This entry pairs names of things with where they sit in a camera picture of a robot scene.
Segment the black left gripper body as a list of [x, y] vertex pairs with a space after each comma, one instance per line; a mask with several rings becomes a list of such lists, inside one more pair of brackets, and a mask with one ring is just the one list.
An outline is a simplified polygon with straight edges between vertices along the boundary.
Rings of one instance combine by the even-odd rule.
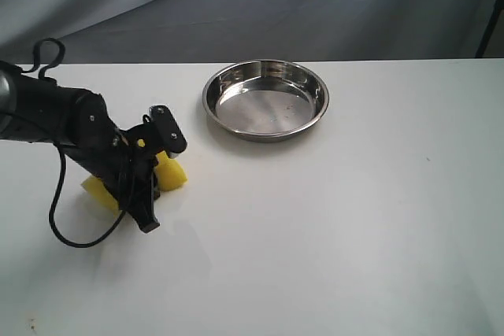
[[154, 167], [161, 152], [155, 123], [122, 130], [113, 123], [71, 123], [65, 154], [91, 176], [86, 192], [109, 210], [152, 210], [159, 197]]

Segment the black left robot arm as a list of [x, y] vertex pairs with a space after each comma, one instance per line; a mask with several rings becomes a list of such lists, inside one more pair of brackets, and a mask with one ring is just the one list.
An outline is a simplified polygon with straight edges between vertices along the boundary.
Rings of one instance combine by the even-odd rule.
[[136, 126], [121, 130], [100, 94], [60, 87], [1, 64], [1, 137], [22, 142], [58, 142], [63, 154], [94, 177], [148, 233], [154, 215], [154, 157], [141, 157]]

